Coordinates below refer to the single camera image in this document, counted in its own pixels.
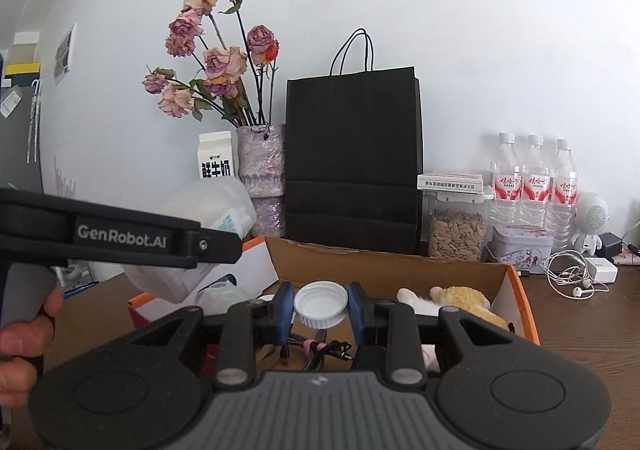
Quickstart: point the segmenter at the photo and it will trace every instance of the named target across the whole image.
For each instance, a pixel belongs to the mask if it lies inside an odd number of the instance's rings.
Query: finger
[[[7,408],[20,408],[27,405],[28,392],[0,393],[0,406]]]
[[[0,362],[0,394],[29,392],[37,379],[36,368],[22,358]]]
[[[62,292],[59,286],[56,286],[54,290],[49,293],[47,300],[44,302],[44,311],[49,316],[57,316],[62,308],[62,303],[65,301],[65,294]]]
[[[15,323],[0,331],[0,353],[34,358],[53,340],[53,324],[43,315],[30,323]]]

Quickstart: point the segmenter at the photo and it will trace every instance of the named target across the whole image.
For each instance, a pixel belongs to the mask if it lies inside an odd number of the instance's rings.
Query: glittery vase
[[[238,127],[238,177],[256,213],[254,236],[284,235],[284,123]]]

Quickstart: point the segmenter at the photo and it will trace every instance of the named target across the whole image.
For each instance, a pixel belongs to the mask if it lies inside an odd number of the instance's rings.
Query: red label
[[[520,197],[522,178],[517,174],[494,174],[496,199],[516,201]]]

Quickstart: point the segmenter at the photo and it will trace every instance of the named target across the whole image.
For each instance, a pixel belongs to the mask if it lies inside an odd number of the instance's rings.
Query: wooden desk
[[[598,450],[640,448],[640,272],[622,268],[610,293],[582,301],[563,299],[543,277],[523,283],[542,345],[594,370],[609,388],[612,412]],[[137,293],[121,275],[68,300],[47,367],[129,332],[127,300]],[[42,447],[25,409],[14,421],[12,450]]]
[[[542,346],[593,370],[609,389],[598,450],[640,448],[640,271],[622,267],[610,293],[589,300],[564,299],[543,277],[523,283]]]

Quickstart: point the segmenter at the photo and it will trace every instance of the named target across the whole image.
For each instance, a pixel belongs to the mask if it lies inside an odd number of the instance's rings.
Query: white box
[[[462,174],[459,172],[429,172],[418,175],[418,190],[436,192],[462,192],[482,194],[484,192],[482,174]]]
[[[611,264],[607,259],[597,257],[587,257],[587,268],[591,278],[601,284],[615,283],[618,276],[618,268]]]

